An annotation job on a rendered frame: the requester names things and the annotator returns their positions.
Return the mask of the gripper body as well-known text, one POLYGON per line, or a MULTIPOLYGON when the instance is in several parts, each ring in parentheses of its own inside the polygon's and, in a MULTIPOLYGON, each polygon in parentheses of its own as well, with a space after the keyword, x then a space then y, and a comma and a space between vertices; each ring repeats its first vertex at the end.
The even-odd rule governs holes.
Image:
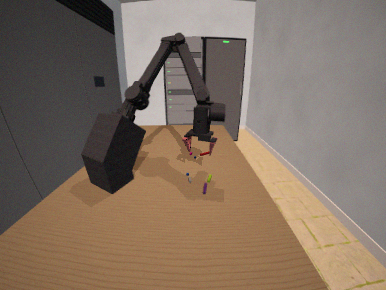
POLYGON ((194 130, 191 129, 190 131, 188 131, 187 134, 184 135, 184 137, 195 136, 198 137, 198 141, 215 143, 217 138, 211 138, 211 136, 213 136, 213 131, 207 132, 207 121, 208 120, 201 121, 201 123, 198 123, 197 120, 194 120, 194 130))

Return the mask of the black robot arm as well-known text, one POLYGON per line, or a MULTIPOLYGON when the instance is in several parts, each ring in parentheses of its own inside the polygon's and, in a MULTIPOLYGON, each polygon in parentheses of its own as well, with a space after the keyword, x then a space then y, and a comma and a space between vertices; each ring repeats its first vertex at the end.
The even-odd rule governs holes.
POLYGON ((186 69, 185 71, 187 73, 193 93, 196 93, 196 95, 194 94, 197 102, 196 108, 194 108, 194 120, 197 120, 198 123, 208 120, 207 132, 210 131, 211 121, 225 122, 226 105, 223 103, 215 103, 214 101, 210 101, 208 88, 201 78, 199 70, 188 48, 187 42, 184 39, 185 37, 182 35, 182 33, 176 33, 172 36, 162 37, 159 49, 152 58, 141 78, 138 80, 139 82, 134 81, 133 85, 126 89, 124 100, 125 103, 122 104, 121 108, 117 109, 116 113, 112 112, 111 114, 118 114, 123 116, 126 115, 126 118, 129 116, 131 118, 128 119, 134 122, 136 117, 136 110, 144 110, 148 107, 150 97, 149 92, 151 86, 162 66, 164 65, 166 59, 173 51, 176 53, 180 52, 179 55, 183 66, 185 66, 184 68, 186 69), (175 41, 176 43, 172 41, 175 41))

